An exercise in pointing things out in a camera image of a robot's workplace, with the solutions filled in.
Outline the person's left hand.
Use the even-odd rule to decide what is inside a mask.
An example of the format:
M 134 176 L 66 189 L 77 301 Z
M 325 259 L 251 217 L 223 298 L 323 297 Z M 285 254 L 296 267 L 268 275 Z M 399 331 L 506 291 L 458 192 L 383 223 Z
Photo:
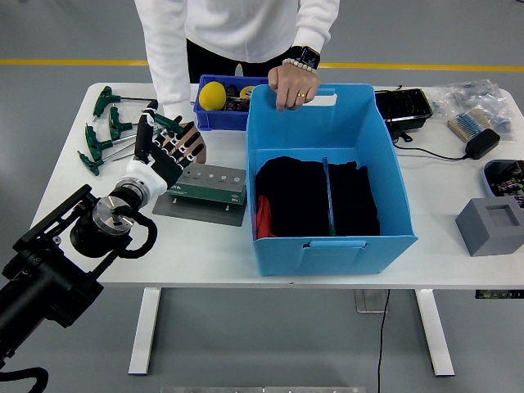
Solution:
M 294 111 L 311 102 L 320 85 L 319 77 L 311 71 L 286 63 L 272 68 L 268 74 L 269 86 L 277 94 L 278 111 Z

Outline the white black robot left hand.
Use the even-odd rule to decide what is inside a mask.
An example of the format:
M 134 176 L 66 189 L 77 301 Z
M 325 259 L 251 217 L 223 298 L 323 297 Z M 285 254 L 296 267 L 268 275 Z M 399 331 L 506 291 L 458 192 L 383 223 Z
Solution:
M 196 160 L 192 154 L 183 155 L 186 147 L 181 150 L 176 148 L 183 127 L 178 132 L 155 134 L 157 109 L 158 101 L 153 100 L 142 111 L 133 158 L 127 164 L 125 176 L 118 183 L 120 187 L 137 193 L 144 205 L 175 185 L 185 168 Z

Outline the person's right hand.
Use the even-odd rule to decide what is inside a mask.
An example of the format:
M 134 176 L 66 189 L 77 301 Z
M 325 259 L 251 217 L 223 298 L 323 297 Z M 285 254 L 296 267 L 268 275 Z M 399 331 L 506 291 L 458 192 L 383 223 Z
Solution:
M 183 153 L 184 156 L 192 154 L 196 157 L 196 163 L 205 164 L 207 150 L 200 131 L 193 122 L 182 124 L 182 127 L 182 136 L 178 137 L 176 148 L 181 150 L 182 147 L 186 147 L 186 151 Z

